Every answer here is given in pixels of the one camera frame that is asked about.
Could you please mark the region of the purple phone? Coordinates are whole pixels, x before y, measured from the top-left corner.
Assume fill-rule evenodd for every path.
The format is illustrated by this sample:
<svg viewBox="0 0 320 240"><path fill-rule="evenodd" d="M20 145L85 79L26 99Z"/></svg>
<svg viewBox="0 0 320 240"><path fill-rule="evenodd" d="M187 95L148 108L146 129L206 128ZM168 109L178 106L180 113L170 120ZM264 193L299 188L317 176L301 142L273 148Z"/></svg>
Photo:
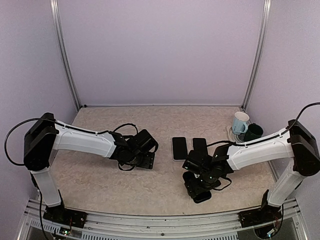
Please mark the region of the purple phone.
<svg viewBox="0 0 320 240"><path fill-rule="evenodd" d="M206 153L208 151L207 149L207 141L205 138L193 138L192 139L192 147L194 151L197 152L204 152Z"/></svg>

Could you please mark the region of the black phone case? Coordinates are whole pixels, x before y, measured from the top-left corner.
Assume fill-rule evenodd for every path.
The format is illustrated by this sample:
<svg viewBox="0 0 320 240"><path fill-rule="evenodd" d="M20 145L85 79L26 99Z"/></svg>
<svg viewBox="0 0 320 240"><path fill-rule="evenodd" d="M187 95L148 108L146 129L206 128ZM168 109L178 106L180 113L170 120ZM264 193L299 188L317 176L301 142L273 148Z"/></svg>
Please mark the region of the black phone case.
<svg viewBox="0 0 320 240"><path fill-rule="evenodd" d="M196 197L194 197L193 201L196 204L200 204L200 203L203 203L203 202L209 200L211 197L212 197L211 192L210 191L205 191L205 192L202 192L202 193L198 194Z"/></svg>

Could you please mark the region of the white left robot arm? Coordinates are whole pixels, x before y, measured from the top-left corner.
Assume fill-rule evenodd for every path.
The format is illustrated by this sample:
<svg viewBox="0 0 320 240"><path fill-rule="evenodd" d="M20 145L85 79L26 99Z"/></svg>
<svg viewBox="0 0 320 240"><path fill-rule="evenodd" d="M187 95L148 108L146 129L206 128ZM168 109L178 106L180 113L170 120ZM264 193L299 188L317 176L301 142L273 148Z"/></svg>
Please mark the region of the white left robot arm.
<svg viewBox="0 0 320 240"><path fill-rule="evenodd" d="M35 119L35 124L24 136L23 163L30 171L42 194L50 214L63 223L70 218L62 197L51 175L50 160L54 152L67 150L97 155L115 160L118 167L129 166L151 170L158 142L146 130L135 135L122 135L116 130L102 132L77 128L57 121L52 113Z"/></svg>

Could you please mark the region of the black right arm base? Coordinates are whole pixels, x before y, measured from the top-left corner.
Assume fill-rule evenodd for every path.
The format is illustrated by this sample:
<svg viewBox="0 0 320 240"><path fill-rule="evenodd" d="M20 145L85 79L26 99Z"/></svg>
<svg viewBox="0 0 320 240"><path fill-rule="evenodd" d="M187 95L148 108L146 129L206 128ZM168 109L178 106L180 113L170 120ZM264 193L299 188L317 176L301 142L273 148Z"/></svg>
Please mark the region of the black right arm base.
<svg viewBox="0 0 320 240"><path fill-rule="evenodd" d="M269 205L267 200L269 190L262 197L261 206L251 210L244 210L238 213L238 218L242 228L251 227L281 219L283 213L281 207Z"/></svg>

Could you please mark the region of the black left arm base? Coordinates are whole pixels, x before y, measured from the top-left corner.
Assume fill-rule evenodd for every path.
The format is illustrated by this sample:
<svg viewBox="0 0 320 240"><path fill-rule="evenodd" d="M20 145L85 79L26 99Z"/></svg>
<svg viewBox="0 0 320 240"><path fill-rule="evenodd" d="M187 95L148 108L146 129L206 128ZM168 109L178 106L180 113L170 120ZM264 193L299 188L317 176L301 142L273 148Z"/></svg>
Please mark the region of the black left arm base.
<svg viewBox="0 0 320 240"><path fill-rule="evenodd" d="M76 227L83 229L88 214L84 211L66 208L59 190L58 193L60 204L53 207L46 206L43 218L54 223L68 225L70 228Z"/></svg>

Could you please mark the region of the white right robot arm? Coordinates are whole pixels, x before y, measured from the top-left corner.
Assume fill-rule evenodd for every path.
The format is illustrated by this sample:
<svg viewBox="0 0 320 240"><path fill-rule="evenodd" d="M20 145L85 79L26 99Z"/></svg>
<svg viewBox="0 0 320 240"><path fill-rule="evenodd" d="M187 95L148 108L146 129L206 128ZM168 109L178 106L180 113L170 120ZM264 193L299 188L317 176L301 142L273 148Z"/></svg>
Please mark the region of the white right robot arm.
<svg viewBox="0 0 320 240"><path fill-rule="evenodd" d="M256 218L266 222L301 182L320 171L320 154L316 138L297 120L288 127L260 139L243 143L219 141L213 155L191 150L182 177L188 195L195 203L211 198L220 191L220 179L242 168L272 160L289 159L288 166L272 189L266 191Z"/></svg>

